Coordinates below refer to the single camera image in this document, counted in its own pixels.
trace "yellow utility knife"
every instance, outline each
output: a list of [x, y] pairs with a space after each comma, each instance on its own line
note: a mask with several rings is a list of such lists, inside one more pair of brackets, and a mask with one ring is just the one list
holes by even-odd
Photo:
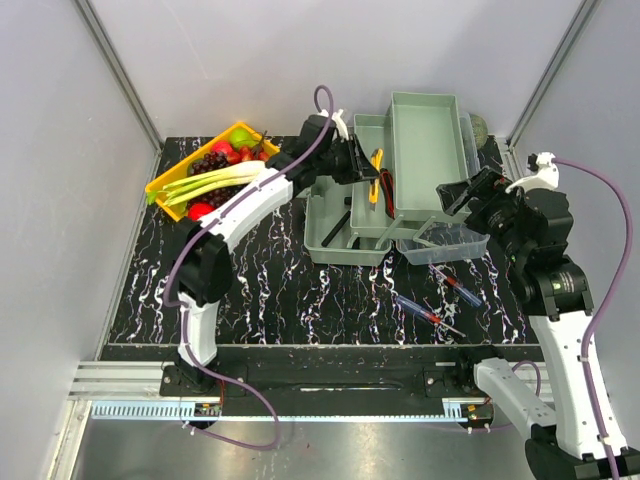
[[[378, 172], [380, 171], [380, 166], [382, 165], [382, 157], [384, 152], [381, 148], [376, 149], [371, 155], [371, 163], [375, 167]], [[377, 178], [375, 180], [371, 180], [371, 186], [369, 187], [369, 205], [371, 206], [371, 210], [376, 209], [376, 204], [378, 203], [378, 193], [380, 191], [380, 180]]]

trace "green apple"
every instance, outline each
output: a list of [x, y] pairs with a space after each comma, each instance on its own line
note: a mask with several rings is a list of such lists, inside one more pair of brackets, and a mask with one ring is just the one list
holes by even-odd
[[236, 128], [231, 135], [229, 135], [229, 143], [238, 151], [241, 147], [253, 148], [258, 144], [257, 140], [254, 140], [249, 132], [244, 128]]

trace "cable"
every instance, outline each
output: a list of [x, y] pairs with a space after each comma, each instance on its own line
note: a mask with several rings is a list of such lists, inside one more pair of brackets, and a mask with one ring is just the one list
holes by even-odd
[[215, 438], [216, 440], [222, 440], [223, 442], [227, 442], [227, 443], [230, 443], [232, 445], [236, 445], [238, 447], [243, 447], [243, 448], [248, 448], [248, 449], [251, 449], [251, 450], [259, 450], [259, 451], [271, 450], [271, 449], [276, 448], [280, 444], [280, 438], [282, 436], [282, 431], [281, 431], [281, 428], [280, 428], [280, 419], [278, 418], [277, 413], [275, 412], [273, 406], [269, 403], [269, 401], [260, 392], [258, 392], [255, 388], [253, 388], [251, 385], [248, 385], [246, 383], [240, 382], [240, 381], [236, 380], [235, 378], [227, 377], [225, 375], [221, 375], [221, 374], [216, 373], [216, 372], [214, 372], [212, 370], [209, 370], [204, 365], [202, 365], [202, 363], [200, 363], [198, 361], [198, 359], [195, 357], [195, 355], [193, 353], [193, 350], [191, 349], [191, 344], [189, 343], [189, 331], [188, 331], [189, 305], [186, 302], [182, 302], [181, 300], [171, 301], [169, 299], [169, 294], [171, 292], [171, 287], [173, 285], [173, 282], [175, 281], [175, 278], [176, 278], [176, 275], [178, 273], [178, 270], [182, 266], [182, 264], [184, 262], [184, 259], [186, 258], [187, 254], [194, 247], [194, 245], [196, 243], [198, 243], [198, 241], [204, 235], [206, 235], [209, 232], [209, 230], [211, 228], [213, 228], [216, 225], [218, 225], [218, 223], [220, 223], [220, 220], [225, 218], [235, 207], [237, 207], [240, 203], [242, 203], [246, 198], [248, 198], [254, 192], [257, 192], [259, 190], [259, 188], [262, 188], [264, 185], [268, 185], [269, 183], [271, 183], [275, 179], [281, 177], [282, 175], [285, 175], [292, 168], [295, 168], [296, 165], [298, 165], [300, 162], [304, 161], [304, 159], [306, 159], [313, 152], [313, 150], [315, 150], [315, 148], [320, 144], [320, 142], [322, 141], [322, 139], [326, 135], [327, 131], [329, 130], [329, 125], [331, 124], [331, 117], [333, 116], [333, 95], [331, 94], [331, 90], [329, 90], [328, 87], [326, 87], [324, 85], [318, 85], [316, 87], [316, 89], [315, 89], [315, 91], [313, 93], [313, 95], [314, 95], [314, 103], [316, 104], [316, 106], [318, 105], [318, 92], [320, 90], [324, 90], [324, 92], [327, 94], [327, 97], [329, 98], [329, 116], [327, 117], [327, 120], [324, 123], [324, 125], [322, 127], [322, 130], [320, 131], [320, 134], [315, 139], [315, 141], [309, 146], [309, 148], [302, 155], [300, 155], [295, 161], [293, 161], [286, 168], [280, 170], [278, 173], [276, 173], [276, 174], [272, 175], [271, 177], [267, 178], [264, 182], [262, 182], [260, 185], [258, 185], [258, 187], [253, 186], [252, 188], [249, 188], [247, 191], [240, 192], [237, 195], [237, 198], [234, 197], [230, 204], [225, 205], [223, 207], [224, 210], [220, 214], [220, 217], [214, 218], [209, 224], [203, 226], [202, 229], [198, 233], [196, 233], [191, 238], [191, 240], [189, 240], [187, 242], [185, 247], [180, 252], [180, 255], [178, 255], [178, 258], [176, 259], [176, 262], [173, 265], [173, 267], [171, 269], [171, 272], [169, 273], [169, 278], [167, 279], [167, 283], [165, 285], [165, 289], [164, 289], [164, 292], [162, 294], [162, 301], [163, 301], [165, 306], [167, 306], [167, 307], [183, 307], [184, 308], [184, 311], [182, 312], [182, 338], [184, 340], [185, 350], [187, 352], [187, 355], [188, 355], [189, 359], [191, 360], [191, 362], [193, 363], [193, 365], [195, 365], [196, 368], [198, 368], [202, 372], [206, 373], [207, 375], [209, 375], [209, 376], [211, 376], [211, 377], [213, 377], [215, 379], [218, 379], [218, 380], [221, 380], [223, 382], [227, 382], [227, 383], [230, 383], [230, 384], [233, 384], [233, 385], [237, 385], [238, 387], [240, 387], [240, 388], [252, 393], [253, 395], [255, 395], [258, 398], [258, 400], [260, 400], [262, 402], [262, 404], [266, 407], [266, 409], [269, 411], [269, 413], [273, 417], [275, 430], [276, 430], [275, 438], [273, 439], [273, 441], [271, 443], [268, 443], [266, 445], [253, 445], [253, 444], [250, 444], [250, 443], [241, 442], [241, 441], [238, 441], [238, 440], [234, 440], [232, 438], [228, 438], [228, 437], [225, 437], [225, 436], [222, 436], [222, 435], [218, 435], [218, 434], [213, 433], [213, 432], [207, 432], [206, 430], [195, 429], [195, 427], [192, 427], [191, 432], [193, 433], [194, 431], [197, 431], [197, 432], [199, 432], [202, 435], [205, 435], [207, 437]]
[[[582, 358], [586, 361], [582, 362], [582, 368], [584, 370], [584, 378], [587, 383], [587, 391], [589, 392], [589, 400], [591, 401], [591, 408], [593, 409], [593, 416], [596, 420], [596, 425], [598, 426], [598, 433], [600, 434], [600, 439], [604, 440], [608, 437], [607, 427], [604, 423], [604, 416], [602, 414], [602, 407], [600, 405], [600, 400], [598, 399], [598, 393], [596, 391], [595, 382], [593, 380], [593, 372], [591, 371], [591, 365], [589, 364], [589, 345], [593, 336], [596, 332], [596, 329], [602, 322], [602, 318], [604, 312], [609, 307], [613, 295], [618, 290], [618, 286], [620, 285], [620, 281], [622, 280], [622, 274], [624, 270], [627, 268], [627, 263], [629, 263], [629, 257], [631, 256], [631, 247], [633, 245], [633, 220], [631, 218], [631, 208], [629, 207], [629, 202], [625, 198], [622, 190], [618, 185], [616, 185], [611, 179], [609, 179], [606, 175], [598, 172], [595, 169], [590, 167], [580, 165], [579, 163], [575, 163], [571, 160], [567, 160], [564, 158], [556, 157], [554, 163], [558, 165], [565, 165], [567, 167], [572, 167], [577, 170], [581, 170], [589, 175], [601, 180], [606, 183], [607, 186], [613, 190], [613, 193], [618, 197], [618, 201], [620, 202], [620, 206], [622, 207], [622, 213], [624, 214], [624, 221], [626, 227], [625, 241], [624, 241], [624, 251], [622, 252], [622, 258], [620, 259], [620, 263], [618, 264], [618, 268], [616, 269], [616, 273], [613, 276], [613, 280], [611, 281], [611, 285], [609, 285], [609, 289], [604, 296], [604, 300], [600, 305], [600, 308], [596, 312], [596, 314], [589, 322], [587, 329], [582, 338], [581, 345], [581, 355]], [[612, 479], [618, 480], [620, 478], [620, 472], [618, 471], [618, 465], [616, 463], [615, 455], [613, 454], [613, 449], [610, 445], [603, 443], [605, 453], [607, 454], [607, 460], [609, 461], [609, 466], [611, 468]]]
[[[513, 368], [511, 369], [512, 371], [516, 371], [518, 370], [520, 367], [522, 367], [523, 365], [529, 365], [531, 367], [533, 367], [533, 369], [536, 372], [536, 397], [540, 396], [540, 390], [542, 390], [542, 373], [540, 372], [540, 368], [538, 367], [538, 365], [535, 364], [535, 362], [532, 362], [531, 360], [521, 360], [520, 362], [516, 363]], [[431, 424], [427, 424], [428, 428], [431, 428], [433, 430], [438, 430], [439, 432], [447, 432], [447, 433], [464, 433], [465, 435], [472, 435], [472, 434], [478, 434], [478, 433], [491, 433], [491, 432], [504, 432], [505, 430], [510, 430], [513, 427], [513, 423], [507, 423], [506, 425], [498, 425], [495, 427], [491, 427], [488, 426], [487, 428], [483, 429], [479, 429], [479, 428], [468, 428], [466, 430], [461, 430], [459, 428], [446, 428], [446, 427], [438, 427], [436, 425], [431, 425]]]

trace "transparent plastic container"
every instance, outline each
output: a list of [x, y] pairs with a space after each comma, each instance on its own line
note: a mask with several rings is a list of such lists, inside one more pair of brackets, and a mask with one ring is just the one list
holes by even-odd
[[418, 239], [397, 240], [396, 248], [412, 265], [455, 262], [480, 258], [489, 235], [481, 235], [461, 224], [435, 223]]

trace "red fruit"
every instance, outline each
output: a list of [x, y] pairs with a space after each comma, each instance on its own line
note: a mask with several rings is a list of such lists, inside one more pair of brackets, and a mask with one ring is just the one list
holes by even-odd
[[242, 161], [242, 156], [238, 152], [227, 153], [227, 162], [229, 165], [235, 165]]
[[213, 210], [214, 208], [208, 203], [194, 203], [189, 209], [187, 216], [194, 222], [197, 222], [200, 217], [213, 212]]
[[230, 153], [233, 152], [233, 147], [226, 140], [220, 140], [219, 142], [216, 142], [213, 144], [213, 147], [211, 147], [211, 151], [224, 153], [225, 155], [228, 156]]

